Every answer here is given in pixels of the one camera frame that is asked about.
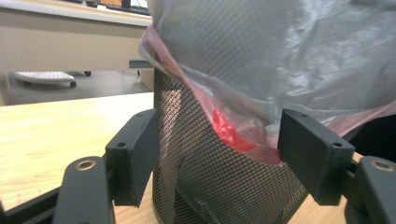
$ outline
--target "clear plastic bag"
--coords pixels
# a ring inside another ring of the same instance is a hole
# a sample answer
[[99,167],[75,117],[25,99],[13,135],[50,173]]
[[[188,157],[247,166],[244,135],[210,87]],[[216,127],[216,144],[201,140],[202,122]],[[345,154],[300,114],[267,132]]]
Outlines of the clear plastic bag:
[[141,54],[188,85],[230,147],[266,164],[282,108],[343,136],[396,112],[395,1],[148,0]]

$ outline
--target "keyboard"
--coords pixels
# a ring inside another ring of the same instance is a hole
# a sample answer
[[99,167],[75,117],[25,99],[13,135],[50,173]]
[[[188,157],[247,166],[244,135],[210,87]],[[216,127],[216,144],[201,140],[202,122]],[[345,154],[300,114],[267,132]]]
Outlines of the keyboard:
[[114,5],[106,5],[106,8],[112,9],[112,10],[117,10],[117,11],[124,11],[124,12],[130,12],[130,13],[149,16],[149,9],[146,7],[135,7],[135,6],[121,7],[121,6],[114,6]]

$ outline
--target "black mesh trash can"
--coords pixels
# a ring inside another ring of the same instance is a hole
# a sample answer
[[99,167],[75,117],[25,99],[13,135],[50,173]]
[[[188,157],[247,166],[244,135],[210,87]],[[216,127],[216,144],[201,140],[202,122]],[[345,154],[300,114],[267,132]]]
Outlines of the black mesh trash can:
[[153,202],[165,224],[287,223],[307,193],[287,167],[256,162],[218,139],[191,90],[155,71],[161,157]]

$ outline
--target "trash bag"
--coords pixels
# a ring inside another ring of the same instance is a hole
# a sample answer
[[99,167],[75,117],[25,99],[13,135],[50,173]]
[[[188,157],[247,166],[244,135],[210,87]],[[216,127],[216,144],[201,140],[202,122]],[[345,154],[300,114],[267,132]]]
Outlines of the trash bag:
[[266,164],[283,108],[340,136],[396,112],[394,0],[148,0],[140,53],[189,86],[223,142]]

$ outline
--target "wooden table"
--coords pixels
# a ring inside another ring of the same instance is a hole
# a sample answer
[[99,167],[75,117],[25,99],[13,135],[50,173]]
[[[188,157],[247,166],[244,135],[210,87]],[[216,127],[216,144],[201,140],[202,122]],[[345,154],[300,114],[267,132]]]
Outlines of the wooden table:
[[[142,93],[0,106],[0,200],[5,209],[59,187],[70,162],[102,156],[123,124],[152,105],[153,94]],[[151,192],[148,183],[140,208],[116,207],[117,222],[158,224]],[[308,197],[290,223],[346,223],[345,203],[321,207]]]

